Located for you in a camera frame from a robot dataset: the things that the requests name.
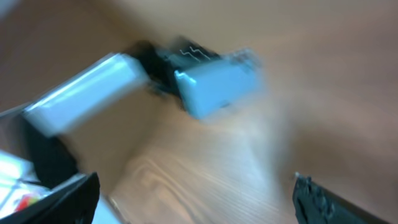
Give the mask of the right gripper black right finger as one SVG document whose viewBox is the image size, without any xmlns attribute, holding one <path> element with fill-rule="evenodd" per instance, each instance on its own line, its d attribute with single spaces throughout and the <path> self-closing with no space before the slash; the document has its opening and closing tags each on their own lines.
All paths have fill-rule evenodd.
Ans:
<svg viewBox="0 0 398 224">
<path fill-rule="evenodd" d="M 298 172 L 292 200 L 299 224 L 387 224 Z"/>
</svg>

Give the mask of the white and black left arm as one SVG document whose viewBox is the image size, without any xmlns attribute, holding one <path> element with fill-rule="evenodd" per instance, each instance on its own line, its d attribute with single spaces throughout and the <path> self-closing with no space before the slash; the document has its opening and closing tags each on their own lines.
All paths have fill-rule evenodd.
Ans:
<svg viewBox="0 0 398 224">
<path fill-rule="evenodd" d="M 110 188 L 153 129 L 161 98 L 202 119 L 255 90 L 258 70 L 249 49 L 219 54 L 186 38 L 167 47 L 141 40 L 24 108 L 21 139 L 44 186 L 96 172 Z"/>
</svg>

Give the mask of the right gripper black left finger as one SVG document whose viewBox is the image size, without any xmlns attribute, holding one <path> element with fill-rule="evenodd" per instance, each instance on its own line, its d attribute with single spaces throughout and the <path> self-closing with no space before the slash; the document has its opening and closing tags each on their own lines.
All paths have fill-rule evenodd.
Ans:
<svg viewBox="0 0 398 224">
<path fill-rule="evenodd" d="M 1 224 L 90 224 L 99 198 L 100 180 L 94 172 L 2 218 Z"/>
</svg>

